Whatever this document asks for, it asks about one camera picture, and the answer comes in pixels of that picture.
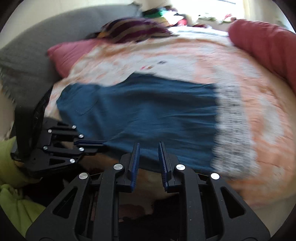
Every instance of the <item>bed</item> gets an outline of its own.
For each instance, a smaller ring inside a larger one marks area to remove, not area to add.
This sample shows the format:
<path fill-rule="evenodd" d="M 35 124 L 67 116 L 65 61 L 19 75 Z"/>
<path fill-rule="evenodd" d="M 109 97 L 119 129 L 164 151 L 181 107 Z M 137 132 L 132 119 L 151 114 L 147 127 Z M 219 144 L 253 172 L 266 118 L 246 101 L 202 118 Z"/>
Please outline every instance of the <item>bed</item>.
<path fill-rule="evenodd" d="M 99 27 L 103 24 L 119 17 L 133 17 L 139 15 L 139 8 L 135 5 L 92 7 L 61 14 L 33 26 L 0 50 L 1 81 L 4 88 L 7 90 L 7 93 L 14 98 L 16 103 L 22 103 L 24 100 L 28 99 L 31 102 L 36 102 L 53 83 L 60 80 L 53 64 L 49 61 L 47 56 L 45 56 L 47 49 L 61 42 L 81 40 L 89 33 L 97 32 Z M 80 21 L 75 20 L 79 18 L 83 18 L 87 21 L 89 26 L 85 28 Z M 203 30 L 199 28 L 198 30 L 193 30 L 192 28 L 186 27 L 173 28 L 172 31 L 179 34 L 179 37 L 170 41 L 187 39 L 187 41 L 190 42 L 196 41 L 197 39 L 201 42 L 211 42 L 210 44 L 216 42 L 219 45 L 228 46 L 231 51 L 237 51 L 227 39 L 227 33 L 225 32 L 208 29 Z M 88 56 L 94 53 L 94 51 L 96 50 L 93 49 Z M 204 47 L 204 51 L 207 54 L 212 50 L 209 47 Z M 84 68 L 83 64 L 85 63 L 80 60 L 79 64 L 75 65 L 71 70 L 71 75 L 78 74 L 79 71 Z M 275 95 L 281 101 L 283 110 L 287 113 L 286 124 L 291 126 L 291 137 L 295 136 L 296 125 L 293 120 L 295 120 L 294 117 L 296 113 L 296 98 L 292 90 L 286 83 L 272 75 L 266 69 L 259 66 L 257 67 L 260 69 L 261 73 L 264 73 L 266 78 L 270 79 Z M 131 72 L 126 73 L 122 80 L 126 79 L 131 73 L 133 73 L 134 69 L 131 69 L 130 71 Z M 146 74 L 152 73 L 150 69 L 144 69 L 143 71 Z M 170 77 L 176 77 L 176 74 L 178 73 L 174 72 Z M 52 100 L 46 112 L 47 116 L 59 118 L 58 112 L 55 109 L 55 102 L 59 95 L 54 95 L 58 92 L 61 93 L 66 87 L 64 84 L 65 82 L 66 81 L 60 82 L 60 84 L 56 85 L 57 87 L 54 89 Z M 85 165 L 87 166 L 90 161 L 92 160 L 85 160 Z M 296 192 L 296 179 L 294 173 L 289 174 L 288 182 L 289 184 L 285 188 L 285 191 L 281 193 L 281 196 L 278 199 L 273 200 L 274 203 L 261 209 L 256 209 L 256 213 L 267 225 L 272 235 L 283 224 L 296 202 L 296 197 L 294 196 Z"/>

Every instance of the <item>pink cushion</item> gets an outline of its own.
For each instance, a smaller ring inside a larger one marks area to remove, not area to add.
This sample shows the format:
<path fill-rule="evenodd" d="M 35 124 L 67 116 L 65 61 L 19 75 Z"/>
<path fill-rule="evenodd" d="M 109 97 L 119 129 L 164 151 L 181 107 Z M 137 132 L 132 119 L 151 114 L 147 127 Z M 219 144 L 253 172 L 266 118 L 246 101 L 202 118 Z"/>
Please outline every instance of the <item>pink cushion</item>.
<path fill-rule="evenodd" d="M 286 79 L 296 93 L 296 34 L 278 25 L 244 19 L 232 23 L 228 33 L 237 47 Z"/>
<path fill-rule="evenodd" d="M 63 78 L 66 78 L 77 60 L 102 42 L 104 42 L 104 40 L 88 39 L 77 42 L 60 43 L 48 49 L 47 54 L 51 61 L 54 62 L 57 72 Z"/>

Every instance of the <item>orange and white blanket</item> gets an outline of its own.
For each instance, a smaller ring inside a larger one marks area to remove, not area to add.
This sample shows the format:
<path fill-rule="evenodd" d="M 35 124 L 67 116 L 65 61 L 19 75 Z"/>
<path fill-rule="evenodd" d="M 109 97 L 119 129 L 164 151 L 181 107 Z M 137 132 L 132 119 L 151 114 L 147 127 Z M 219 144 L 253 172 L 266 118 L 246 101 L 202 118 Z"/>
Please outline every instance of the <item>orange and white blanket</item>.
<path fill-rule="evenodd" d="M 67 85 L 111 86 L 134 72 L 193 83 L 236 85 L 248 123 L 251 165 L 248 175 L 236 170 L 231 157 L 215 159 L 212 165 L 249 205 L 277 200 L 294 175 L 295 145 L 287 113 L 266 70 L 234 47 L 225 34 L 175 31 L 179 37 L 96 46 L 73 66 L 67 78 L 55 84 L 46 116 L 60 119 L 56 101 Z M 227 155 L 229 150 L 220 151 Z"/>

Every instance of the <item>lace trim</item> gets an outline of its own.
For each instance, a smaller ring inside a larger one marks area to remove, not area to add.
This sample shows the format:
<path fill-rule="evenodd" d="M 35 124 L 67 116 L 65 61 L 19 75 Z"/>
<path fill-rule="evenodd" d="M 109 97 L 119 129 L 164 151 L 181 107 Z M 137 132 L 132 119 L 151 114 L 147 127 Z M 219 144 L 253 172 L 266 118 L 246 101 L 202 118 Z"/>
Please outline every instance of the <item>lace trim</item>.
<path fill-rule="evenodd" d="M 215 158 L 211 166 L 231 178 L 256 175 L 259 171 L 257 153 L 253 149 L 254 142 L 244 113 L 240 87 L 229 82 L 214 85 L 218 108 L 216 145 L 213 148 Z"/>

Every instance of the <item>patterned blanket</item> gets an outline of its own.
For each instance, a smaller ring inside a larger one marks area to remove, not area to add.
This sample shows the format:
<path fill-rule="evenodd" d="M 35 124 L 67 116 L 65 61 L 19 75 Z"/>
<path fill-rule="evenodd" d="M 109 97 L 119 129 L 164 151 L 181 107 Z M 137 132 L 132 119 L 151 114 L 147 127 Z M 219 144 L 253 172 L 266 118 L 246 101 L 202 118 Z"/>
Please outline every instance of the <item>patterned blanket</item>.
<path fill-rule="evenodd" d="M 295 168 L 293 134 L 260 66 L 225 36 L 188 34 L 141 43 L 102 44 L 55 84 L 46 116 L 60 119 L 56 101 L 69 84 L 112 86 L 139 72 L 220 86 L 212 167 L 251 206 L 272 202 Z"/>

